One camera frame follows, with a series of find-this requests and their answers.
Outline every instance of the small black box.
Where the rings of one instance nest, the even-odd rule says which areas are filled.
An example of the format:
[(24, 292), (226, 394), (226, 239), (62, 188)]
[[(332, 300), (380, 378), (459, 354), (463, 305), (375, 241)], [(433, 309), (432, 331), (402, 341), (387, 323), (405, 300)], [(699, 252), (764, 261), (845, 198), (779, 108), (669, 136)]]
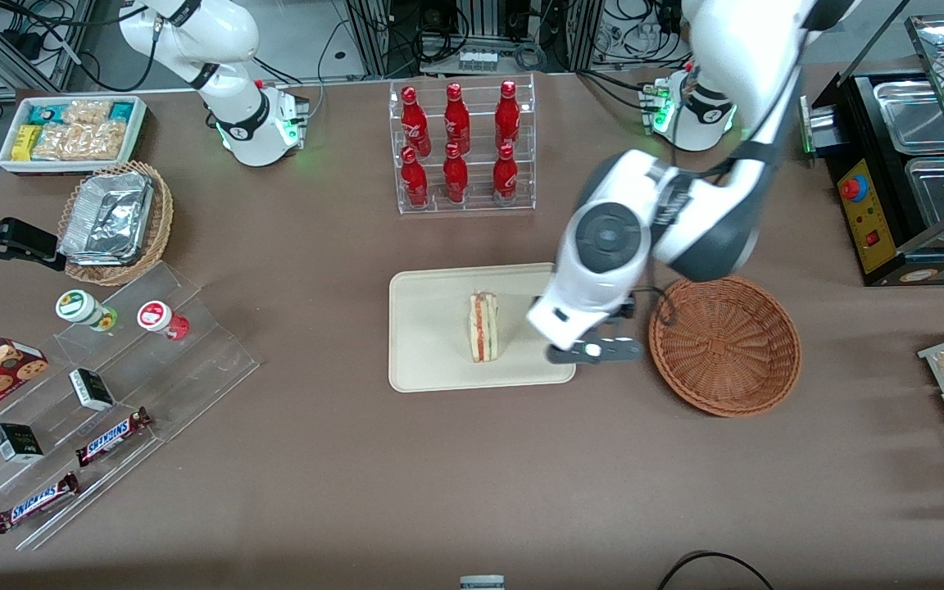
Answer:
[(35, 463), (43, 454), (29, 426), (5, 422), (0, 424), (0, 452), (3, 459), (14, 463)]
[(68, 374), (71, 379), (71, 388), (75, 390), (75, 395), (79, 396), (79, 403), (94, 411), (111, 410), (115, 400), (111, 399), (111, 393), (104, 384), (104, 380), (92, 370), (79, 367)]

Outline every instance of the emergency stop button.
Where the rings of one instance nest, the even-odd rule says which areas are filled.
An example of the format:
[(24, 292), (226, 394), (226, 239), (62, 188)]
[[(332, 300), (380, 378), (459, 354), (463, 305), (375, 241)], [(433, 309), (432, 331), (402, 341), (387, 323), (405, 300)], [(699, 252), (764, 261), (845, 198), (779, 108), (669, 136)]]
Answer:
[(869, 181), (865, 176), (854, 175), (840, 184), (840, 197), (846, 198), (847, 201), (862, 202), (866, 194), (869, 194)]

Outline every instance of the small jar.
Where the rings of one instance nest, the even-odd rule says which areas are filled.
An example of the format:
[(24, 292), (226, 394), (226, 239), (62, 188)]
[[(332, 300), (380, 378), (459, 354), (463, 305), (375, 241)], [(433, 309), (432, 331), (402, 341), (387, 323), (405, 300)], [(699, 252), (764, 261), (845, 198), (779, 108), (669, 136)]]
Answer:
[(138, 324), (148, 332), (161, 334), (169, 340), (188, 335), (188, 318), (173, 313), (164, 302), (147, 302), (138, 311)]
[(72, 324), (88, 325), (93, 332), (107, 332), (119, 321), (119, 314), (97, 298), (73, 288), (57, 299), (57, 316)]

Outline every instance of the table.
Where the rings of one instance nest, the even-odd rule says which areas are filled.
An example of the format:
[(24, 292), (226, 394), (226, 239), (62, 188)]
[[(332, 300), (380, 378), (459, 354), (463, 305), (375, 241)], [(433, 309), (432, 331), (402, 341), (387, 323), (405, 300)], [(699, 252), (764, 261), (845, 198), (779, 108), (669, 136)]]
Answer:
[[(813, 67), (813, 91), (836, 69)], [(944, 587), (944, 407), (915, 358), (944, 341), (944, 288), (861, 287), (824, 166), (783, 165), (741, 272), (801, 334), (801, 380), (771, 414), (703, 415), (649, 360), (555, 386), (389, 387), (394, 274), (551, 261), (597, 161), (666, 154), (581, 79), (536, 83), (538, 209), (472, 218), (397, 214), (387, 84), (330, 86), (307, 149), (265, 169), (220, 148), (195, 93), (145, 94), (139, 154), (176, 199), (166, 259), (265, 364), (48, 545), (0, 542), (0, 587), (429, 589), (496, 572), (514, 590), (643, 588), (696, 549), (781, 588)], [(0, 217), (56, 227), (74, 184), (2, 175)], [(0, 335), (41, 343), (76, 285), (3, 262)], [(671, 588), (751, 582), (719, 563), (680, 575)]]

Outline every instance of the coca-cola bottle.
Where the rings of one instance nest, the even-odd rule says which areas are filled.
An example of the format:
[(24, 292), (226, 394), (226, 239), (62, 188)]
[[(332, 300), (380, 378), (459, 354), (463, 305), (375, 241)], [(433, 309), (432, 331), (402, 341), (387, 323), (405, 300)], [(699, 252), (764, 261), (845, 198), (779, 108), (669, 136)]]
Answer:
[(424, 209), (428, 206), (428, 176), (424, 174), (424, 167), (417, 161), (417, 153), (410, 146), (403, 146), (400, 156), (403, 157), (400, 176), (403, 176), (407, 201), (412, 208)]
[(447, 144), (447, 160), (442, 164), (442, 175), (447, 179), (447, 198), (454, 205), (465, 202), (469, 191), (469, 167), (461, 157), (461, 146), (457, 142)]
[(461, 153), (472, 149), (472, 130), (469, 123), (469, 108), (461, 98), (461, 84), (447, 84), (447, 110), (442, 114), (447, 127), (447, 141), (457, 142)]
[(417, 104), (417, 92), (412, 86), (400, 90), (403, 98), (403, 133), (407, 145), (417, 150), (417, 156), (428, 157), (432, 153), (432, 141), (428, 138), (428, 117)]
[(502, 145), (494, 163), (494, 202), (502, 207), (516, 201), (516, 175), (520, 168), (512, 160), (512, 152), (512, 144)]
[(516, 145), (520, 139), (520, 104), (516, 101), (516, 83), (510, 79), (501, 82), (501, 101), (494, 111), (494, 141), (497, 149), (506, 143)]

